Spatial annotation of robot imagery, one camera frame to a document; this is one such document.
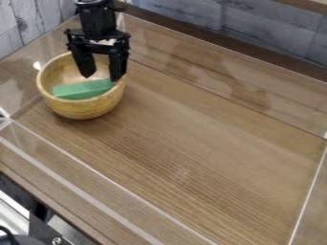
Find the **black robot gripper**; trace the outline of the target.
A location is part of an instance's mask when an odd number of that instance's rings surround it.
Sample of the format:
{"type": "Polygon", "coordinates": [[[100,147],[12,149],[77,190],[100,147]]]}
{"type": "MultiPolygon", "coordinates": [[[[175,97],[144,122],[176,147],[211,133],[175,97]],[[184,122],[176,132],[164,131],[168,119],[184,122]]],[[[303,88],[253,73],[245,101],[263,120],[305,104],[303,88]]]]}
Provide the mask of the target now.
{"type": "Polygon", "coordinates": [[[93,54],[108,55],[109,77],[117,81],[127,73],[131,35],[117,29],[116,13],[123,9],[113,0],[75,0],[80,28],[67,29],[68,49],[80,74],[89,78],[96,72],[93,54]]]}

